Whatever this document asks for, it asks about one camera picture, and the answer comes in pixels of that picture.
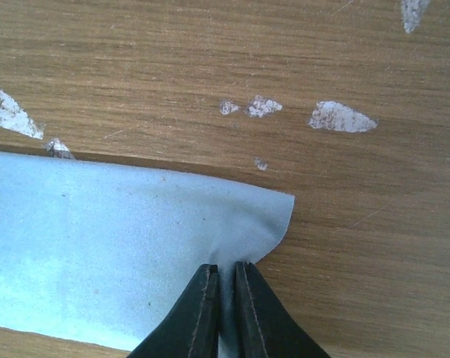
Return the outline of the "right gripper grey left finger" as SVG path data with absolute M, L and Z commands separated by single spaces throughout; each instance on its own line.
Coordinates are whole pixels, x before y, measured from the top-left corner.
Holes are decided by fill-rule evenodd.
M 216 265 L 204 264 L 197 269 L 167 316 L 128 356 L 218 356 Z

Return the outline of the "light blue cleaning cloth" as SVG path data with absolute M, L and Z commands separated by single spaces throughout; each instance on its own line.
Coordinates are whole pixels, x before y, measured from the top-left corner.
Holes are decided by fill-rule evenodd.
M 0 327 L 135 348 L 203 264 L 221 357 L 236 357 L 234 265 L 284 238 L 289 194 L 202 175 L 0 152 Z

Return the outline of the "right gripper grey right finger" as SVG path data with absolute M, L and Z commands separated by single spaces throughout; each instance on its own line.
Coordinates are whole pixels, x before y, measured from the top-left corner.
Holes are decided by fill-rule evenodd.
M 252 263 L 235 264 L 235 318 L 240 357 L 328 357 L 290 316 Z

